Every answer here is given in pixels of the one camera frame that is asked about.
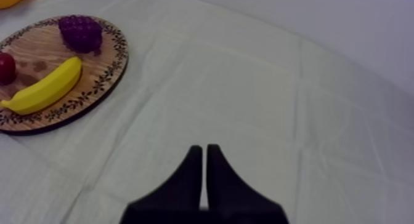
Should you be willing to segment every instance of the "yellow banana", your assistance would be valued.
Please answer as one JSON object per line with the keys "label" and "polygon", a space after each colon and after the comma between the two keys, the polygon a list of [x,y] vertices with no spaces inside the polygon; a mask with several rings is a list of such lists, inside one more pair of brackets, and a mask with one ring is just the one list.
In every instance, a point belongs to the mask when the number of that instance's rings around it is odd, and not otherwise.
{"label": "yellow banana", "polygon": [[82,62],[72,57],[36,84],[17,92],[12,100],[1,101],[1,106],[18,114],[39,111],[68,93],[81,76]]}

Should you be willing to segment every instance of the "red apple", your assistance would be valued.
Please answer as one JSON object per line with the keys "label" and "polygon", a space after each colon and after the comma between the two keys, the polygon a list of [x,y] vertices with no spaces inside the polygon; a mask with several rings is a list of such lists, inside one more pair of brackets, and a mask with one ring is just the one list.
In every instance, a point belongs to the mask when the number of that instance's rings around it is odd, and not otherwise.
{"label": "red apple", "polygon": [[13,56],[0,53],[0,84],[10,84],[16,78],[16,63]]}

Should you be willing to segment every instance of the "grape bunch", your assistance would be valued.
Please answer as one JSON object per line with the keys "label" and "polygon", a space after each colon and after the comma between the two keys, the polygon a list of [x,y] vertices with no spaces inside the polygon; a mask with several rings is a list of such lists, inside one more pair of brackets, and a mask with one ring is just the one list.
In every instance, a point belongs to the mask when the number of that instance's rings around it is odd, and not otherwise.
{"label": "grape bunch", "polygon": [[102,27],[87,16],[67,16],[59,19],[59,29],[65,45],[77,52],[100,53],[102,45]]}

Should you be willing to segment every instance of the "white table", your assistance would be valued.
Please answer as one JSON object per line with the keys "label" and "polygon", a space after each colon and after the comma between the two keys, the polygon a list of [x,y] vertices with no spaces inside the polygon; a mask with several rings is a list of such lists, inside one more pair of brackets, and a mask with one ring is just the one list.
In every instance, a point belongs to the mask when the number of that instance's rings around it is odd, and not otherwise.
{"label": "white table", "polygon": [[0,134],[0,223],[118,223],[208,143],[291,223],[414,222],[414,99],[384,79],[197,0],[35,0],[0,11],[0,39],[67,14],[121,28],[129,66],[81,119]]}

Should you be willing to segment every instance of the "round wooden tray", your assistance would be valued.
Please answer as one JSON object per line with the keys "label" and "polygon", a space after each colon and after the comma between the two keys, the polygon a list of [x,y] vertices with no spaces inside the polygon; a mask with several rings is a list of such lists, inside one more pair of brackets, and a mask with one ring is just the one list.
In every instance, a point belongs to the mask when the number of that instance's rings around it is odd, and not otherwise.
{"label": "round wooden tray", "polygon": [[122,32],[110,22],[93,17],[103,32],[101,53],[77,54],[60,37],[57,21],[49,18],[30,25],[0,42],[0,52],[16,61],[17,78],[0,86],[0,100],[10,100],[18,91],[38,82],[72,56],[82,60],[82,76],[72,90],[53,105],[36,113],[21,116],[0,108],[0,130],[30,132],[51,129],[68,123],[89,111],[121,79],[128,62],[128,44]]}

